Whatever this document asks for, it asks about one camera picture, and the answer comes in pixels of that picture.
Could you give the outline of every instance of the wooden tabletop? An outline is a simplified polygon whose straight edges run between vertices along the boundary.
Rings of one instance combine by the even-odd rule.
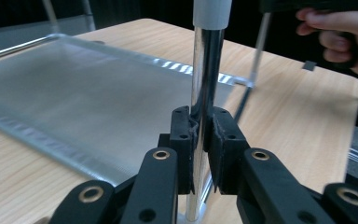
[[[194,32],[159,21],[132,21],[79,37],[192,64]],[[220,71],[248,77],[254,53],[226,41]],[[322,192],[324,185],[344,179],[358,80],[302,66],[265,52],[240,126],[252,147],[274,152],[301,184]],[[229,96],[225,108],[231,113],[243,91],[236,86]],[[0,132],[0,223],[51,216],[70,189],[87,179]],[[203,223],[241,223],[235,197],[213,194]]]

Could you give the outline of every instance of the metal rod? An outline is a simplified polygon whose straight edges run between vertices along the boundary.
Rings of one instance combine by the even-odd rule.
[[[53,5],[51,4],[50,0],[43,0],[43,5],[45,6],[46,13],[48,14],[48,20],[50,21],[51,25],[51,32],[53,34],[60,33],[60,26],[57,22],[57,17],[54,12]]]
[[[82,3],[83,3],[84,13],[86,15],[86,24],[89,28],[89,31],[94,31],[95,30],[95,22],[94,22],[94,17],[92,16],[90,1],[82,0]]]
[[[17,46],[8,48],[8,49],[2,49],[2,50],[0,50],[0,57],[3,57],[5,55],[8,55],[8,54],[11,54],[11,53],[23,50],[23,49],[28,49],[30,47],[37,46],[37,45],[40,45],[43,43],[47,43],[50,40],[57,39],[59,37],[60,37],[59,35],[48,35],[46,37],[42,37],[42,38],[39,38],[39,39],[36,39],[33,41],[29,41],[29,42],[26,42],[26,43],[23,43],[23,44],[20,44],[20,45],[17,45]]]
[[[198,142],[194,151],[194,194],[187,196],[186,219],[195,222],[200,216],[202,195],[209,192],[208,167],[209,131],[212,126],[213,99],[219,75],[223,30],[204,30],[195,28],[195,47],[193,62],[193,86],[191,95],[191,118],[200,126]]]
[[[266,43],[267,33],[269,31],[269,21],[271,13],[264,13],[263,19],[261,21],[260,30],[258,32],[257,41],[255,44],[255,58],[252,64],[250,81],[247,83],[246,91],[242,96],[240,104],[238,106],[237,112],[235,113],[234,119],[239,122],[243,109],[245,108],[246,102],[248,101],[249,95],[251,94],[252,88],[255,87],[255,80],[258,74],[258,68],[260,67],[261,55],[263,53],[264,45]]]

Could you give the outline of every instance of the screw hole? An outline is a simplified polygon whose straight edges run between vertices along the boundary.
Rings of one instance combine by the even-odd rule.
[[[261,152],[261,151],[254,151],[252,152],[252,156],[260,161],[267,161],[269,160],[269,155],[267,153]]]
[[[347,203],[358,206],[358,191],[347,188],[337,189],[338,196]]]
[[[297,216],[303,223],[306,223],[306,224],[316,223],[316,217],[309,212],[300,211],[297,213]]]
[[[170,153],[167,152],[167,151],[163,151],[163,150],[160,150],[160,151],[157,151],[155,153],[153,153],[153,157],[156,159],[156,160],[166,160],[167,158],[170,157]]]
[[[145,209],[139,214],[139,219],[143,222],[151,222],[156,218],[156,212],[152,209]]]
[[[79,194],[79,201],[82,203],[93,203],[103,196],[103,189],[99,186],[84,188]]]

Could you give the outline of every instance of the human hand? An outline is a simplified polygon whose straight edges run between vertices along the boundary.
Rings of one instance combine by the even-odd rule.
[[[351,59],[350,49],[353,43],[339,34],[354,34],[358,44],[358,11],[327,13],[308,7],[299,10],[296,17],[303,21],[297,27],[299,35],[309,35],[322,30],[319,41],[326,47],[324,58],[327,61],[345,63]],[[351,70],[358,74],[358,61]]]

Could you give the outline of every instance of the black handle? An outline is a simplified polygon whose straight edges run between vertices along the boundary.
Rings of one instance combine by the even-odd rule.
[[[358,44],[356,42],[356,36],[348,32],[344,32],[340,36],[348,39],[351,42],[351,48],[350,48],[351,59],[345,63],[334,63],[334,66],[336,68],[341,68],[341,69],[353,68],[358,62]]]

